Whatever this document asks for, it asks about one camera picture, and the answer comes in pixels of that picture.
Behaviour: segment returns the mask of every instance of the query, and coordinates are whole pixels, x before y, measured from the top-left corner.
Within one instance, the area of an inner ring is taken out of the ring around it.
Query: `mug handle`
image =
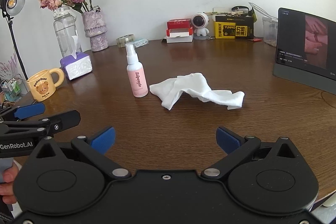
[[[53,72],[58,74],[58,81],[54,85],[55,85],[55,88],[60,86],[64,81],[64,72],[59,68],[51,69],[49,70],[49,72],[50,74],[52,74]]]

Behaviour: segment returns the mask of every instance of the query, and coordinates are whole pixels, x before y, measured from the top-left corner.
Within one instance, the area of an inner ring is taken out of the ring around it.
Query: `glass water bottle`
[[[73,36],[78,37],[75,12],[68,6],[62,6],[53,12],[53,16],[55,20],[54,29],[62,56],[66,57],[72,54],[75,48],[76,52],[82,52],[80,43],[78,42],[75,45],[75,39],[73,38]]]

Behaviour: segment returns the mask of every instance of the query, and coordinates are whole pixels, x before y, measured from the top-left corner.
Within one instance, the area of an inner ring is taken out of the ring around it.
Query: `white cloth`
[[[226,105],[227,109],[241,108],[245,95],[242,91],[232,94],[230,90],[211,90],[207,80],[199,72],[169,78],[161,83],[150,85],[149,89],[151,93],[161,99],[161,105],[168,110],[171,110],[183,92],[202,102],[211,101],[219,105]]]

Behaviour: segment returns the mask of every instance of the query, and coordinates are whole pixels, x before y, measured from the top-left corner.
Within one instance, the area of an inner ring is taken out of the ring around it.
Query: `tablet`
[[[273,74],[336,93],[336,22],[280,8]]]

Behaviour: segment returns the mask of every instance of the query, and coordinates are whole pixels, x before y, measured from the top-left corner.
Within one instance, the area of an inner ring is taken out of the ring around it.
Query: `human hand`
[[[319,52],[318,47],[321,47],[322,43],[320,42],[312,42],[306,39],[306,42],[304,44],[304,52],[305,53],[311,53],[311,54],[317,54]]]
[[[321,34],[313,34],[311,32],[306,31],[306,39],[311,42],[320,42],[323,44],[328,45],[328,36],[327,35],[321,35]]]
[[[327,27],[316,17],[306,16],[306,30],[311,33],[327,35]]]
[[[3,180],[6,183],[0,184],[0,195],[2,195],[2,200],[6,204],[14,204],[16,203],[16,197],[14,197],[13,193],[13,181],[15,180],[17,174],[19,173],[19,168],[13,162],[11,168],[6,169],[2,173]]]

